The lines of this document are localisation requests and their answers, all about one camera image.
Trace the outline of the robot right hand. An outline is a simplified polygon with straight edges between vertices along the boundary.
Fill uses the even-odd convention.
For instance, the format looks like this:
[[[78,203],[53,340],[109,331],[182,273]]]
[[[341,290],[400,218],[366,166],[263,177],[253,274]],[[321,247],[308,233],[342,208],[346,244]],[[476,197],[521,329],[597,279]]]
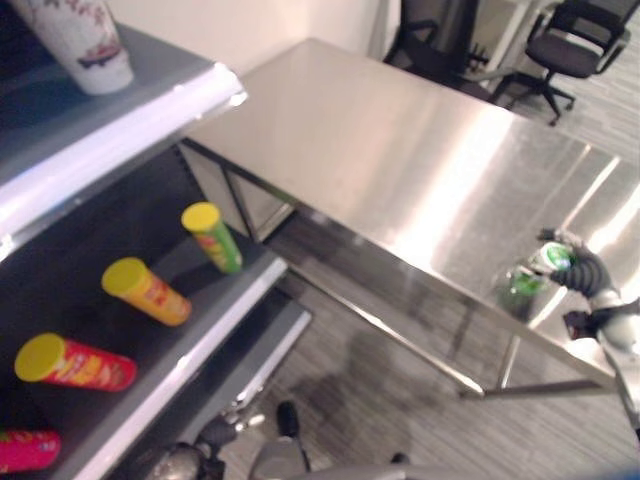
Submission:
[[[568,269],[545,270],[543,275],[568,290],[580,293],[592,309],[603,309],[623,304],[619,289],[615,286],[604,261],[581,237],[565,229],[542,228],[539,241],[553,241],[568,247],[573,263]]]

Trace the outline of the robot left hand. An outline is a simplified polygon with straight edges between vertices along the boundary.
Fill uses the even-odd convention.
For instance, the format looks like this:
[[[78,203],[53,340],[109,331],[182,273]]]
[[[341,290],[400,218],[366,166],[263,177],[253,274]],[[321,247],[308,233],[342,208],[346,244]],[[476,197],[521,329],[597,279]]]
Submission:
[[[138,479],[222,479],[226,463],[219,454],[239,434],[264,420],[256,415],[244,422],[229,422],[218,415],[189,444],[178,442],[141,461]],[[293,402],[283,401],[276,409],[278,437],[265,443],[250,468],[250,479],[291,479],[311,471],[300,440],[298,412]]]

